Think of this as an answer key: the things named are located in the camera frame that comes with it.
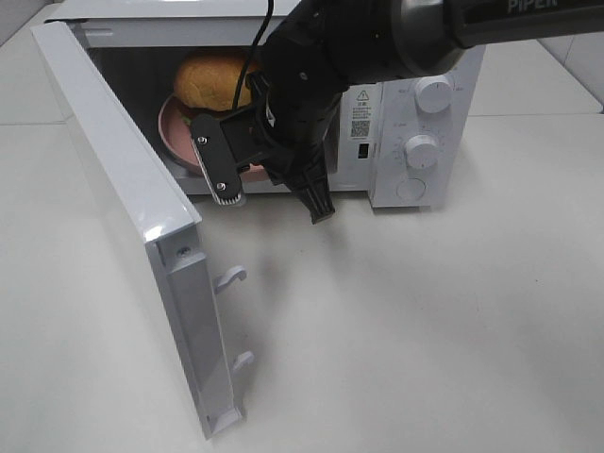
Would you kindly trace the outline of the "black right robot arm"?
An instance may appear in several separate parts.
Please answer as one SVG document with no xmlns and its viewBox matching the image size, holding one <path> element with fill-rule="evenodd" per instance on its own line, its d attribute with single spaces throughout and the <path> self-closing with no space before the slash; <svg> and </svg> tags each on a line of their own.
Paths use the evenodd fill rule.
<svg viewBox="0 0 604 453">
<path fill-rule="evenodd" d="M 302 1 L 259 31 L 262 68 L 239 77 L 251 104 L 194 117 L 193 149 L 218 205 L 240 203 L 241 173 L 259 164 L 321 222 L 334 211 L 324 140 L 350 87 L 439 76 L 477 45 L 602 27 L 599 1 Z"/>
</svg>

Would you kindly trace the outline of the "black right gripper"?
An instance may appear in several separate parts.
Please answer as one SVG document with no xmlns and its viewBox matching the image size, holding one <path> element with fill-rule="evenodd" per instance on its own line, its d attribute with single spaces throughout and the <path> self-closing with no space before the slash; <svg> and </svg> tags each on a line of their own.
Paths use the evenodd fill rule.
<svg viewBox="0 0 604 453">
<path fill-rule="evenodd" d="M 247 78 L 251 106 L 221 123 L 206 113 L 192 119 L 194 153 L 216 204 L 241 204 L 240 175 L 258 163 L 313 224 L 333 215 L 324 139 L 350 86 L 340 46 L 356 11 L 352 1 L 299 2 L 262 46 L 261 70 Z"/>
</svg>

